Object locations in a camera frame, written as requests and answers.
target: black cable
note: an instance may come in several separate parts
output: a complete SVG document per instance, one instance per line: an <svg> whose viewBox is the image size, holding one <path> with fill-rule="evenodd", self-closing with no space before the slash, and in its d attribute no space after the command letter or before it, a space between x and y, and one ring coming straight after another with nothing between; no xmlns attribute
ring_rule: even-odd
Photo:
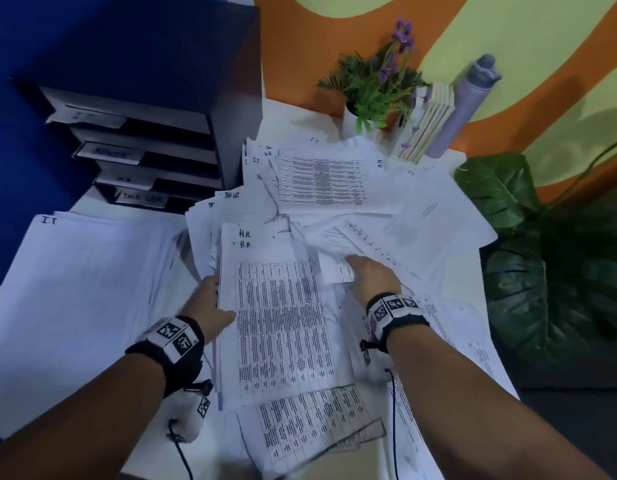
<svg viewBox="0 0 617 480"><path fill-rule="evenodd" d="M177 423L176 419L169 419L168 420L168 431L169 431L169 434L167 436L168 436L168 439L170 441L175 443L175 448L177 448L177 453L180 454L180 458L184 462L184 466L186 467L186 471L189 473L189 478L191 480L193 480L191 468L188 466L188 461L186 461L186 457L184 456L184 452L182 451L182 448L180 447L180 443L183 442L184 439L183 439L183 437L181 437L180 435L178 435L177 433L175 433L173 431L173 425L176 424L176 423Z"/></svg>
<svg viewBox="0 0 617 480"><path fill-rule="evenodd" d="M395 441L395 377L390 369L384 369L390 374L390 380L393 384L393 466L395 467L395 478L399 480L397 473L397 441Z"/></svg>

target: white desk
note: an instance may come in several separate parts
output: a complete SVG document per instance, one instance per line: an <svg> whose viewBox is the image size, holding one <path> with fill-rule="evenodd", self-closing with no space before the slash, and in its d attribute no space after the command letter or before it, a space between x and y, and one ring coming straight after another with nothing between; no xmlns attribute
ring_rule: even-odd
<svg viewBox="0 0 617 480"><path fill-rule="evenodd" d="M293 139L300 134L310 133L328 142L336 142L339 137L339 120L324 114L264 100L264 120L258 140L275 143ZM73 207L75 212L109 219L140 219L155 216L155 211L110 205L90 190ZM160 217L183 220L183 216L159 213ZM176 313L196 286L196 279L189 271L194 269L192 259L185 258L173 268L173 281L170 286L164 316ZM447 261L447 272L443 281L442 293L445 298L471 303L487 322L486 300L480 267L479 252L474 251ZM159 418L151 423L140 443L123 469L124 473L144 477L149 480L186 480L188 478L175 447L164 437ZM196 480L234 478L226 476L226 470L218 462L218 443L222 435L222 425L213 420L206 421L198 439L190 445L183 445L184 454ZM321 480L355 478L356 480L389 478L386 468L387 441L375 441L362 445L359 451L327 454L307 465L293 475L296 478L320 478Z"/></svg>

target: person's left hand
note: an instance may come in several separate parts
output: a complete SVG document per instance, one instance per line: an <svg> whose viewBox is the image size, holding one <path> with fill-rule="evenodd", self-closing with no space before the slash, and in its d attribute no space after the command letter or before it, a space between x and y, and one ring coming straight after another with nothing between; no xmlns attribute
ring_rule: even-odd
<svg viewBox="0 0 617 480"><path fill-rule="evenodd" d="M215 290L218 282L217 275L204 278L181 312L181 315L190 317L200 324L205 345L215 340L222 330L235 320L235 312L225 312L217 307Z"/></svg>

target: flower stem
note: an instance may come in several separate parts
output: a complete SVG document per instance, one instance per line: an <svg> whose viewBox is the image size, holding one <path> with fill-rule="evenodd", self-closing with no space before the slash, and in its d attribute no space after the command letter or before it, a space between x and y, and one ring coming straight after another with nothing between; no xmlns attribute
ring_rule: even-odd
<svg viewBox="0 0 617 480"><path fill-rule="evenodd" d="M617 147L617 141L613 144L611 144L608 148L606 148L606 150L604 150L603 152L601 152L599 155L597 155L595 158L593 158L593 161L588 165L588 167L586 167L586 170L584 170L579 177L577 177L577 179L575 179L575 181L569 185L569 187L564 190L560 195L558 195L556 197L556 199L554 199L553 201L549 202L549 204L547 204L547 207L554 207L556 206L558 203L560 203L561 201L563 201L566 197L568 197L577 187L577 185L579 185L581 183L581 181L583 179L585 179L586 177L588 177L591 172L593 167L595 167L595 164L600 161L600 159L606 155L608 152L614 150Z"/></svg>

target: flower pot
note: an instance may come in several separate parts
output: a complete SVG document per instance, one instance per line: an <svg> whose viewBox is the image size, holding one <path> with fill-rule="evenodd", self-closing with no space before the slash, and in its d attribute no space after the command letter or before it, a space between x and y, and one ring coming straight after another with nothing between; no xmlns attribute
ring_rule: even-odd
<svg viewBox="0 0 617 480"><path fill-rule="evenodd" d="M352 102L347 102L344 104L344 119L342 120L342 139L352 138L359 134L371 134L376 131L375 125L371 123L372 131L370 133L366 131L366 127L364 125L361 126L361 133L357 133L357 128L355 124L357 123L357 115L352 112L354 110L355 104Z"/></svg>

